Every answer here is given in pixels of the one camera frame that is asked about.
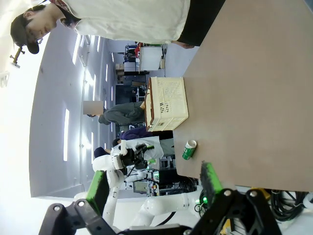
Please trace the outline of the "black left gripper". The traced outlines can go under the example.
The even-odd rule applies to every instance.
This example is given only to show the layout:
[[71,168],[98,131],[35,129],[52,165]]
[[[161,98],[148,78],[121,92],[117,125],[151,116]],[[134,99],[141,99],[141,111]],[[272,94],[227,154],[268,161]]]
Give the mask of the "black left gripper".
[[[145,153],[147,150],[152,150],[155,147],[153,145],[146,145],[146,144],[139,144],[136,147],[136,153]],[[127,168],[128,166],[134,166],[136,169],[146,169],[148,165],[156,164],[156,159],[150,159],[150,160],[138,160],[136,159],[135,153],[132,148],[127,149],[126,155],[123,155],[121,157],[122,164],[124,168]]]

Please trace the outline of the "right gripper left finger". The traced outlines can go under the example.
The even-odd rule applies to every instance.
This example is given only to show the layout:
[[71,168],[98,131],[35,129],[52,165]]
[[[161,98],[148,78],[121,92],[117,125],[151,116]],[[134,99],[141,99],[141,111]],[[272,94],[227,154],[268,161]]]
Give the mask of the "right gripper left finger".
[[86,228],[91,235],[114,235],[116,232],[102,214],[110,188],[105,171],[96,171],[85,199],[78,199],[65,207],[55,203],[48,207],[40,235],[74,235]]

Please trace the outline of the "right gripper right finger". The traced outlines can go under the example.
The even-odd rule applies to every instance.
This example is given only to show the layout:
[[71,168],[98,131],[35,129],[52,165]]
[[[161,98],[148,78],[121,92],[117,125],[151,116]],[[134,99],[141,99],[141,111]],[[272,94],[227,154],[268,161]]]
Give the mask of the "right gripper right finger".
[[204,195],[212,202],[192,235],[218,235],[228,219],[238,219],[247,235],[280,235],[281,230],[271,213],[264,194],[250,189],[245,194],[224,188],[211,163],[201,163],[200,180]]

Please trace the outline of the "person's left hand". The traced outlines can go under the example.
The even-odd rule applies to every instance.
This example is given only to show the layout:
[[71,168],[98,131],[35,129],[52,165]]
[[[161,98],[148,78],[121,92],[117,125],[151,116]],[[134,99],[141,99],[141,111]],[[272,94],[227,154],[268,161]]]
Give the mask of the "person's left hand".
[[172,41],[173,44],[176,44],[184,49],[192,49],[195,46],[194,45],[190,45],[190,44],[186,44],[186,43],[182,43],[182,42],[178,42],[178,41]]

